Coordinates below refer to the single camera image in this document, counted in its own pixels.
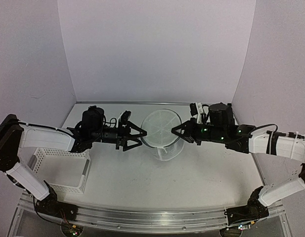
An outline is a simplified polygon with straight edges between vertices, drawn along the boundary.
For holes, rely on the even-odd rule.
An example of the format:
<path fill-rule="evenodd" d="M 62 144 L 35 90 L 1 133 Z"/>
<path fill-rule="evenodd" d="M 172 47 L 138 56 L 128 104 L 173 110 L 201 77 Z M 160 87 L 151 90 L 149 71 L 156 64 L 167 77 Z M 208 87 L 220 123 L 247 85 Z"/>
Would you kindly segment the white mesh laundry bag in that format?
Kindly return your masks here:
<path fill-rule="evenodd" d="M 179 125 L 180 116 L 170 109 L 153 111 L 143 120 L 141 129 L 147 135 L 141 140 L 154 158 L 169 161 L 181 153 L 184 141 L 172 133 L 172 128 Z"/>

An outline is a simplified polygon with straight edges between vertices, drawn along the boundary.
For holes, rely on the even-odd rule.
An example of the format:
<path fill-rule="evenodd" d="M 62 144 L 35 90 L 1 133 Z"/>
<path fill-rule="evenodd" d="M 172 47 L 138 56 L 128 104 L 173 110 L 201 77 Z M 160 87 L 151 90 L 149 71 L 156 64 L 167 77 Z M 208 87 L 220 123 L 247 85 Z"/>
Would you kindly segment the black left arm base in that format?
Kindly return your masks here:
<path fill-rule="evenodd" d="M 68 221 L 75 221 L 78 207 L 71 203 L 61 202 L 57 198 L 54 189 L 45 181 L 49 194 L 43 200 L 37 200 L 34 204 L 34 210 L 37 213 L 53 216 L 57 218 L 65 217 Z"/>

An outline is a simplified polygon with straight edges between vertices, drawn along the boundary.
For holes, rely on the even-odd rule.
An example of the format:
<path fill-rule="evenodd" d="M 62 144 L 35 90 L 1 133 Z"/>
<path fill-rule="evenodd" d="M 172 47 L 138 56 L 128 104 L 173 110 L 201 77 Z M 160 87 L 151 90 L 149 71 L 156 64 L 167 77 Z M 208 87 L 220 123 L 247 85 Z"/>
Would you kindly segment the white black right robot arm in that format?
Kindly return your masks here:
<path fill-rule="evenodd" d="M 190 104 L 191 119 L 172 128 L 172 134 L 188 143 L 200 146 L 203 142 L 225 145 L 226 149 L 254 155 L 269 155 L 298 161 L 301 172 L 280 184 L 267 185 L 258 190 L 257 200 L 243 207 L 243 215 L 253 219 L 261 213 L 262 205 L 305 190 L 305 134 L 280 132 L 278 125 L 255 126 L 236 124 L 231 104 Z"/>

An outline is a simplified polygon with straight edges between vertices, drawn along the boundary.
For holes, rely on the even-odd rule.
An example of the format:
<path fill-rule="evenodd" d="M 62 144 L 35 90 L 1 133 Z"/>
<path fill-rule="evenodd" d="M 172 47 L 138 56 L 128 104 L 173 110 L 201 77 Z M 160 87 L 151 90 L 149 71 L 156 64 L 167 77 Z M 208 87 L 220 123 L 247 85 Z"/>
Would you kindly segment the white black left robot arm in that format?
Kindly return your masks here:
<path fill-rule="evenodd" d="M 142 145 L 147 132 L 132 123 L 130 111 L 107 122 L 104 110 L 90 106 L 82 113 L 74 127 L 56 128 L 21 121 L 9 114 L 0 124 L 0 171 L 41 201 L 41 207 L 50 216 L 60 212 L 60 204 L 53 188 L 39 179 L 27 166 L 28 159 L 21 155 L 33 153 L 35 148 L 47 148 L 82 153 L 93 143 L 115 145 L 124 152 Z"/>

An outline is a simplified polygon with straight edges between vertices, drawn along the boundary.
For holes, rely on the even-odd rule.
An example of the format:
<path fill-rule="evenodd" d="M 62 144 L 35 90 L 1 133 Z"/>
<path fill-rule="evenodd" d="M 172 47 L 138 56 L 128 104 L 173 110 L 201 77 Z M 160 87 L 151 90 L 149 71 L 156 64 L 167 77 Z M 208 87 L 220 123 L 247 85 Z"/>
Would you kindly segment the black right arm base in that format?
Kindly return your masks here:
<path fill-rule="evenodd" d="M 268 208 L 258 200 L 262 188 L 260 186 L 251 193 L 246 205 L 231 207 L 224 212 L 228 226 L 247 224 L 269 216 Z"/>

